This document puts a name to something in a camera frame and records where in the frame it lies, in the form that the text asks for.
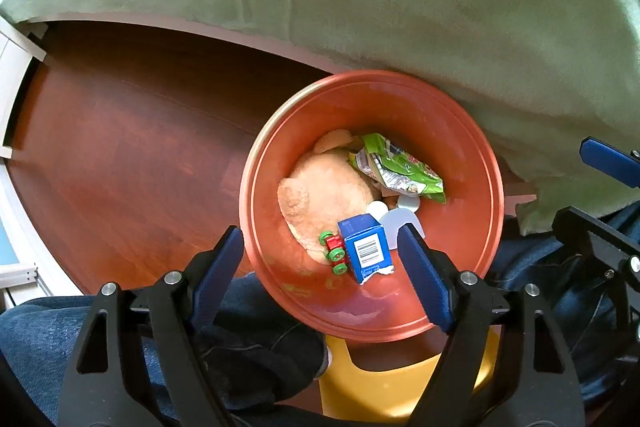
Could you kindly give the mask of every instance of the green wheel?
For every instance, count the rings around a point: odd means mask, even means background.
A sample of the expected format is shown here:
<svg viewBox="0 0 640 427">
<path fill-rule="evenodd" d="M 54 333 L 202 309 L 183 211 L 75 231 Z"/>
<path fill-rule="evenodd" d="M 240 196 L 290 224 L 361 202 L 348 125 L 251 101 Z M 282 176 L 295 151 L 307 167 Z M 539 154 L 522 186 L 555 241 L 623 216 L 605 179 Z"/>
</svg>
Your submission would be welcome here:
<svg viewBox="0 0 640 427">
<path fill-rule="evenodd" d="M 318 240 L 320 241 L 320 244 L 324 247 L 324 241 L 326 240 L 327 237 L 330 237 L 334 235 L 334 232 L 332 232 L 331 230 L 324 230 L 324 232 L 322 232 L 320 234 L 320 237 L 318 238 Z"/>
<path fill-rule="evenodd" d="M 335 263 L 336 261 L 341 261 L 344 259 L 344 248 L 338 247 L 334 248 L 331 252 L 327 254 L 329 261 Z"/>
<path fill-rule="evenodd" d="M 334 273 L 336 275 L 342 275 L 347 272 L 347 265 L 345 263 L 340 263 L 334 266 Z"/>
</svg>

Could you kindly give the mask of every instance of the brown hardwood floor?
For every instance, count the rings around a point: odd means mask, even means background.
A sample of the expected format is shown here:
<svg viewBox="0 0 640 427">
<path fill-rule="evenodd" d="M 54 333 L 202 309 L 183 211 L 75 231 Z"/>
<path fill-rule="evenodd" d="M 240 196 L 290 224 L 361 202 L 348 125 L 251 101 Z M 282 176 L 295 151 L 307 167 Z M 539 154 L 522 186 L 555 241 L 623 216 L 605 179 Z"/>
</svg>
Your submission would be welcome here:
<svg viewBox="0 0 640 427">
<path fill-rule="evenodd" d="M 8 169 L 82 290 L 137 287 L 238 224 L 242 168 L 273 111 L 324 71 L 244 46 L 116 23 L 46 33 Z M 243 260 L 240 273 L 250 270 Z"/>
</svg>

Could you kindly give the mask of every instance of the teddy bear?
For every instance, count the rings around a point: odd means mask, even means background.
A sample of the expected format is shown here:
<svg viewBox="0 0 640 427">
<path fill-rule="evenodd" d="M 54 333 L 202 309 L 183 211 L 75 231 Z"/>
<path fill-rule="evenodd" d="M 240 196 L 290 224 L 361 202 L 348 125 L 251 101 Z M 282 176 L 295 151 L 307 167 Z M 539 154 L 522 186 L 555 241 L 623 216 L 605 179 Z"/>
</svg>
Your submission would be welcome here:
<svg viewBox="0 0 640 427">
<path fill-rule="evenodd" d="M 331 264 L 319 235 L 325 230 L 338 233 L 339 221 L 364 214 L 371 201 L 382 197 L 374 181 L 348 162 L 349 151 L 361 147 L 349 131 L 331 131 L 278 185 L 278 204 L 289 230 L 316 263 Z"/>
</svg>

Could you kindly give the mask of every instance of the green plastic bag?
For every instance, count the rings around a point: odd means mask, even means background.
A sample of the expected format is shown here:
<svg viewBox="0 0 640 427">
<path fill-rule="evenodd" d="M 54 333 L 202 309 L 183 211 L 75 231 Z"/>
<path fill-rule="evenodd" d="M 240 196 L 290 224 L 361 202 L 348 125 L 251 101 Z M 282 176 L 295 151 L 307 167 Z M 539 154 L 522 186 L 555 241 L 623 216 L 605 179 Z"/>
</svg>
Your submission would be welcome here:
<svg viewBox="0 0 640 427">
<path fill-rule="evenodd" d="M 396 147 L 382 134 L 366 134 L 361 138 L 364 148 L 349 155 L 354 169 L 399 194 L 445 203 L 442 179 L 430 166 Z"/>
</svg>

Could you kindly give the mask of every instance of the metal bolt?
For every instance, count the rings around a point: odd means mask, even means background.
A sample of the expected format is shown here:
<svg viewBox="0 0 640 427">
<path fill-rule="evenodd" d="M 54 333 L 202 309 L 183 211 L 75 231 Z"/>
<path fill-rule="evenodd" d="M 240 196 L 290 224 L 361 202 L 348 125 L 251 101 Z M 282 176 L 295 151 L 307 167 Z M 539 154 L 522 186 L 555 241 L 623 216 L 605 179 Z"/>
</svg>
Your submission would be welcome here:
<svg viewBox="0 0 640 427">
<path fill-rule="evenodd" d="M 164 282 L 166 282 L 167 284 L 176 284 L 180 282 L 180 279 L 182 279 L 182 274 L 177 271 L 169 272 L 164 276 Z"/>
<path fill-rule="evenodd" d="M 524 286 L 524 291 L 526 291 L 532 297 L 537 297 L 540 295 L 540 288 L 538 288 L 535 284 L 529 283 Z"/>
<path fill-rule="evenodd" d="M 473 272 L 462 272 L 460 280 L 466 285 L 473 286 L 478 282 L 478 276 Z"/>
<path fill-rule="evenodd" d="M 100 291 L 102 295 L 112 295 L 114 291 L 116 291 L 116 288 L 117 288 L 116 283 L 108 282 L 102 287 L 102 290 Z"/>
</svg>

